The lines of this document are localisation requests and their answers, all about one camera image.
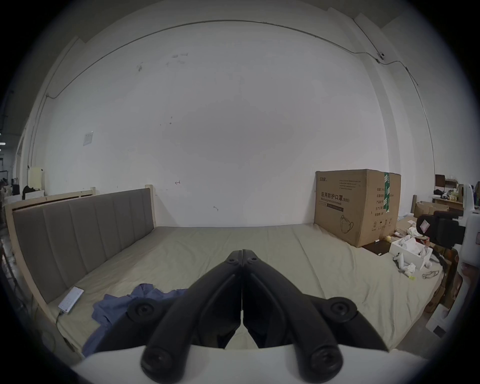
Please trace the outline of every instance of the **headboard panel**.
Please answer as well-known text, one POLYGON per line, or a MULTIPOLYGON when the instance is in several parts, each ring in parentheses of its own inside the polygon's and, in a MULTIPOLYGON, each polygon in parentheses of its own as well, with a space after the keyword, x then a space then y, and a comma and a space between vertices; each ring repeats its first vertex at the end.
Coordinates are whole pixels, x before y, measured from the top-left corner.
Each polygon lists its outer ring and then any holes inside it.
POLYGON ((148 188, 18 209, 13 220, 46 303, 154 228, 148 188))

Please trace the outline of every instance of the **ceiling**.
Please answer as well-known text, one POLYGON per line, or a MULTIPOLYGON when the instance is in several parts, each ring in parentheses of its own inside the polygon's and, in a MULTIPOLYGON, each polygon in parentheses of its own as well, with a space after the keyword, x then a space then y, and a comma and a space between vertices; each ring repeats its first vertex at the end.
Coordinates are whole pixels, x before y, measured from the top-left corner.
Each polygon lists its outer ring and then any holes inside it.
MULTIPOLYGON (((363 13, 380 28, 408 6, 403 0, 302 0, 355 18, 363 13)), ((15 151, 45 76, 63 48, 78 36, 86 42, 107 26, 158 0, 83 0, 69 6, 28 52, 1 105, 0 132, 5 150, 15 151)))

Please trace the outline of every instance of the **mattress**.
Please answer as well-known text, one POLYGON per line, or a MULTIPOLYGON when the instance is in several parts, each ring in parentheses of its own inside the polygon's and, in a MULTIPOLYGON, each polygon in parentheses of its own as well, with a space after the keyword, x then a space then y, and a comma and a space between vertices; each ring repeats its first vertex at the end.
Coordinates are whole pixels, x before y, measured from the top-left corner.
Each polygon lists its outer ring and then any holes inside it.
MULTIPOLYGON (((235 250, 251 249, 301 292, 351 299, 388 348, 394 348, 421 316, 440 284, 442 273, 414 280, 399 273, 392 255, 355 248, 316 224, 257 228, 157 227, 86 275, 76 286, 83 295, 59 318, 60 332, 78 349, 98 327, 93 304, 108 293, 124 296, 141 283, 163 292, 188 288, 235 250)), ((441 267, 433 264, 432 270, 441 267)), ((60 296, 49 304, 58 313, 60 296)), ((228 345, 256 348, 242 326, 228 345)))

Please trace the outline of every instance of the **clutter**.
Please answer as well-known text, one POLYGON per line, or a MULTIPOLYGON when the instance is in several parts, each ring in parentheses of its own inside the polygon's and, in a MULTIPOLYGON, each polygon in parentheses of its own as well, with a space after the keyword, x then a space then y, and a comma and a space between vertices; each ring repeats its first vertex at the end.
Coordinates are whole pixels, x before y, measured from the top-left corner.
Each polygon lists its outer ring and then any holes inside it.
POLYGON ((394 256, 393 259, 394 259, 394 261, 397 261, 398 269, 403 269, 404 268, 405 264, 404 264, 403 253, 402 252, 397 254, 397 256, 394 256))
POLYGON ((415 226, 411 226, 409 229, 407 229, 407 233, 408 233, 411 237, 420 237, 420 236, 422 236, 422 234, 417 231, 417 225, 416 225, 416 224, 415 224, 415 226))
POLYGON ((407 230, 411 226, 417 225, 417 219, 413 216, 406 216, 405 218, 398 220, 395 224, 395 231, 400 235, 399 237, 404 237, 408 235, 407 230))
POLYGON ((411 277, 415 273, 415 264, 410 263, 408 267, 404 267, 404 271, 408 277, 411 277))
POLYGON ((445 204, 429 203, 427 201, 420 201, 415 204, 415 211, 413 216, 419 218, 421 215, 433 215, 435 211, 448 211, 448 206, 445 204))
POLYGON ((408 277, 411 277, 415 273, 415 264, 410 263, 407 264, 405 263, 405 259, 403 257, 403 253, 400 252, 396 256, 393 257, 394 261, 397 261, 398 263, 398 269, 402 269, 404 274, 406 274, 408 277))
POLYGON ((419 244, 411 235, 394 241, 390 244, 390 253, 398 255, 403 254, 404 261, 407 264, 413 263, 419 270, 425 266, 425 263, 430 260, 433 249, 419 244))
POLYGON ((314 223, 361 247, 395 231, 400 175, 371 169, 316 172, 314 223))

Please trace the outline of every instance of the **floor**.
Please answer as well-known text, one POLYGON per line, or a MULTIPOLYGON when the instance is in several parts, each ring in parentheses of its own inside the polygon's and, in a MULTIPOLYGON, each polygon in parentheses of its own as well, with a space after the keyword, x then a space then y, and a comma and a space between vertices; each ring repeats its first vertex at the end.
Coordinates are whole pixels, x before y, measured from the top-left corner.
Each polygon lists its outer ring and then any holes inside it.
MULTIPOLYGON (((30 318, 33 319, 34 328, 38 331, 43 344, 65 364, 72 366, 78 363, 82 359, 81 356, 69 348, 55 325, 50 322, 40 309, 37 310, 36 302, 32 303, 33 296, 12 256, 12 247, 7 228, 0 230, 0 240, 3 242, 8 261, 13 271, 13 276, 20 288, 16 289, 17 296, 24 302, 24 310, 26 310, 30 318)), ((4 272, 6 272, 7 277, 10 277, 10 273, 4 262, 2 262, 2 268, 4 272)), ((13 287, 14 280, 10 277, 9 281, 13 287)), ((441 340, 425 328, 429 317, 430 314, 423 313, 422 317, 412 326, 408 334, 397 346, 397 349, 426 359, 431 359, 439 347, 441 340)))

